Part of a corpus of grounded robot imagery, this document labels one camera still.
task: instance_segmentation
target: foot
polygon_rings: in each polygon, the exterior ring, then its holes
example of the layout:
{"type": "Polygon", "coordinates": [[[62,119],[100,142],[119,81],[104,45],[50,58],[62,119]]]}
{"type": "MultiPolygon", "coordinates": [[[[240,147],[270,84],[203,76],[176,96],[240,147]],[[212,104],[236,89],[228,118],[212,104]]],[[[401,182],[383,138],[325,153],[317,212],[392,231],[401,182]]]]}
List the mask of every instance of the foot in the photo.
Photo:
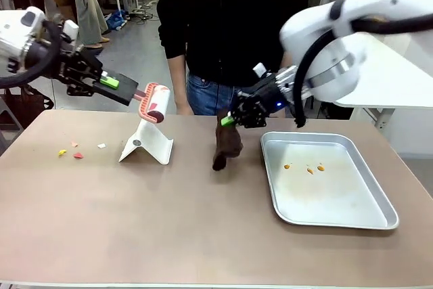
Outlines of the foot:
{"type": "Polygon", "coordinates": [[[95,43],[95,44],[88,44],[88,45],[85,45],[85,47],[86,47],[87,49],[101,49],[101,48],[102,48],[102,45],[99,44],[99,43],[95,43]]]}

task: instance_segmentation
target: brown sock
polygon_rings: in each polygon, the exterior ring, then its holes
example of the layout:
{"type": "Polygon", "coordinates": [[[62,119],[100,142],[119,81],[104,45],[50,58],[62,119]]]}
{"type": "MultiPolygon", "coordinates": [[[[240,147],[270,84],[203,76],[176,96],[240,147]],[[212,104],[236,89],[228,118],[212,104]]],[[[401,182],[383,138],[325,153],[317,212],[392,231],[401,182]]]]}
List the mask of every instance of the brown sock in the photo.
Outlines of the brown sock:
{"type": "Polygon", "coordinates": [[[224,169],[227,164],[227,158],[238,157],[244,147],[235,125],[226,127],[221,125],[221,120],[226,117],[227,113],[228,109],[222,109],[216,115],[218,123],[215,131],[217,145],[212,166],[214,171],[224,169]]]}

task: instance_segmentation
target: tray rim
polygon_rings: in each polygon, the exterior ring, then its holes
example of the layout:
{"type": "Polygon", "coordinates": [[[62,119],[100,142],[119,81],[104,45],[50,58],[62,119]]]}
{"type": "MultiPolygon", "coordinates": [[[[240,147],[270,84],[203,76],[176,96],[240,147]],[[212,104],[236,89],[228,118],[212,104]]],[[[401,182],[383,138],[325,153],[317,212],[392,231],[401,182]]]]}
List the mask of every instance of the tray rim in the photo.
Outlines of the tray rim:
{"type": "Polygon", "coordinates": [[[262,135],[262,137],[260,138],[260,145],[262,147],[263,160],[265,161],[266,175],[267,175],[269,189],[270,189],[271,197],[272,197],[272,205],[273,205],[273,208],[274,208],[275,212],[277,213],[278,217],[280,217],[281,219],[283,219],[286,223],[289,223],[290,225],[301,225],[301,226],[337,227],[337,228],[351,228],[351,229],[370,229],[370,230],[380,230],[380,231],[392,231],[392,230],[396,229],[400,225],[400,217],[398,216],[397,211],[395,210],[394,206],[392,205],[392,203],[389,200],[388,196],[386,195],[385,191],[382,189],[382,186],[380,186],[378,180],[375,178],[374,174],[371,172],[368,164],[364,160],[364,157],[359,152],[358,147],[355,145],[355,143],[351,139],[347,138],[345,135],[340,135],[338,133],[320,133],[320,132],[268,131],[268,132],[264,133],[262,135]],[[357,151],[357,154],[359,155],[359,157],[363,161],[365,167],[367,168],[367,170],[369,171],[369,173],[373,176],[376,185],[379,187],[379,190],[382,192],[382,194],[384,195],[385,199],[388,201],[388,203],[389,203],[389,205],[390,205],[390,207],[392,209],[392,212],[396,216],[396,223],[393,224],[391,227],[354,227],[354,226],[349,226],[349,225],[338,225],[338,224],[327,224],[327,223],[297,222],[297,221],[293,221],[293,220],[288,219],[287,217],[283,216],[282,213],[279,211],[279,209],[277,207],[277,201],[275,199],[275,192],[274,192],[274,189],[273,189],[273,186],[272,186],[272,183],[271,183],[271,178],[270,178],[270,175],[269,175],[268,162],[267,162],[267,159],[266,159],[264,138],[265,138],[266,135],[268,135],[270,133],[290,133],[290,134],[303,134],[303,135],[334,135],[334,136],[337,136],[337,137],[345,138],[345,140],[349,141],[353,145],[354,149],[357,151]]]}

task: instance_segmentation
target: blue jeans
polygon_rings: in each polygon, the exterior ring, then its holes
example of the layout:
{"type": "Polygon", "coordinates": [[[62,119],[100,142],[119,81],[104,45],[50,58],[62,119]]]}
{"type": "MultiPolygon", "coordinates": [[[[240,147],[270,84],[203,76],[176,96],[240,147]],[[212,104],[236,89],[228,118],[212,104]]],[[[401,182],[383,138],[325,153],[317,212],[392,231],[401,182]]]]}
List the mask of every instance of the blue jeans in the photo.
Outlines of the blue jeans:
{"type": "Polygon", "coordinates": [[[205,81],[188,74],[187,98],[195,115],[217,115],[221,108],[230,107],[233,96],[240,89],[205,81]]]}

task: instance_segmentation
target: silver baking tray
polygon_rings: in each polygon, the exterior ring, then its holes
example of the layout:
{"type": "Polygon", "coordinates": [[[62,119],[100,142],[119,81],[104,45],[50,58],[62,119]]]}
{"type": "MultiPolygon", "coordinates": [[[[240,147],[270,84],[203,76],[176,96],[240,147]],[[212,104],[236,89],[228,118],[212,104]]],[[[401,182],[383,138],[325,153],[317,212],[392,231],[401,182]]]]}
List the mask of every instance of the silver baking tray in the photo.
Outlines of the silver baking tray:
{"type": "Polygon", "coordinates": [[[330,133],[268,132],[261,143],[273,206],[284,221],[397,228],[394,207],[348,138],[330,133]]]}

